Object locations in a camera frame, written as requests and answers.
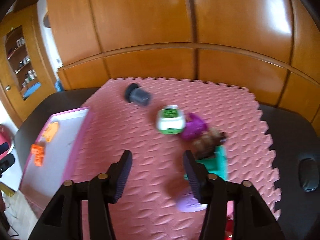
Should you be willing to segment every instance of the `white tray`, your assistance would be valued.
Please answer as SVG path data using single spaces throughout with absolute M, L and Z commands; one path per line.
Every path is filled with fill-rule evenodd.
M 51 115 L 42 128 L 35 144 L 45 145 L 43 164 L 35 166 L 35 156 L 30 153 L 20 184 L 26 199 L 39 208 L 44 209 L 63 181 L 71 178 L 91 118 L 89 107 L 78 108 Z M 42 134 L 52 122 L 59 122 L 59 129 L 47 143 Z

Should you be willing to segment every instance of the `light purple object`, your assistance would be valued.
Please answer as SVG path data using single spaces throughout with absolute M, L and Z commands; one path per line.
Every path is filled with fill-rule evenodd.
M 180 212 L 196 212 L 207 208 L 207 204 L 200 204 L 193 196 L 191 189 L 186 189 L 176 201 L 176 207 Z
M 207 204 L 200 204 L 188 187 L 177 198 L 176 207 L 180 212 L 196 212 L 206 209 Z M 233 201 L 227 202 L 227 217 L 233 218 Z
M 183 132 L 180 134 L 181 138 L 185 141 L 190 141 L 198 138 L 203 131 L 208 130 L 208 126 L 205 122 L 196 114 L 188 114 L 191 121 L 186 123 L 186 127 L 183 129 Z

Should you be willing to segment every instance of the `wooden cabinet door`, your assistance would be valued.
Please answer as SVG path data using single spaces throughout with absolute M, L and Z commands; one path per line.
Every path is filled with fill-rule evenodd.
M 55 92 L 54 74 L 43 43 L 36 7 L 8 14 L 0 24 L 0 83 L 11 110 L 21 121 Z

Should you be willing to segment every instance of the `black device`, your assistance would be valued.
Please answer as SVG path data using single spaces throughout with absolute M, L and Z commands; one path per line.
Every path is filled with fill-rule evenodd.
M 132 153 L 125 150 L 120 161 L 90 181 L 66 180 L 45 208 L 29 240 L 83 240 L 81 201 L 88 201 L 91 240 L 116 239 L 108 204 L 122 196 L 132 165 Z
M 300 187 L 306 191 L 314 191 L 319 186 L 319 169 L 315 160 L 307 158 L 299 163 Z
M 132 153 L 125 150 L 120 161 L 111 164 L 106 173 L 81 183 L 65 181 L 29 240 L 83 240 L 82 200 L 88 200 L 90 239 L 115 240 L 108 204 L 116 203 L 121 197 L 131 165 Z M 183 165 L 195 198 L 201 204 L 208 204 L 200 240 L 224 239 L 228 200 L 235 203 L 233 240 L 284 240 L 276 219 L 251 182 L 236 184 L 209 174 L 191 151 L 183 154 Z
M 227 202 L 234 201 L 233 240 L 285 240 L 284 234 L 259 192 L 248 180 L 227 182 L 197 163 L 192 152 L 183 154 L 193 195 L 200 204 L 208 204 L 199 240 L 223 240 Z
M 9 144 L 7 142 L 0 145 L 0 155 L 9 150 Z M 8 168 L 14 165 L 15 158 L 11 153 L 8 153 L 5 157 L 0 160 L 0 178 Z

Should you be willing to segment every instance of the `red object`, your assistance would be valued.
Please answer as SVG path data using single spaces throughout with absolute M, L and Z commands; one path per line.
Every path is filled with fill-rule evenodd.
M 32 144 L 30 150 L 31 153 L 35 155 L 35 165 L 41 167 L 44 158 L 44 147 Z
M 233 233 L 233 220 L 228 219 L 226 223 L 226 236 L 224 240 L 231 240 Z
M 0 145 L 7 142 L 9 144 L 9 148 L 11 147 L 11 132 L 10 130 L 0 124 Z M 3 154 L 0 155 L 0 160 L 8 154 L 8 151 L 5 151 Z

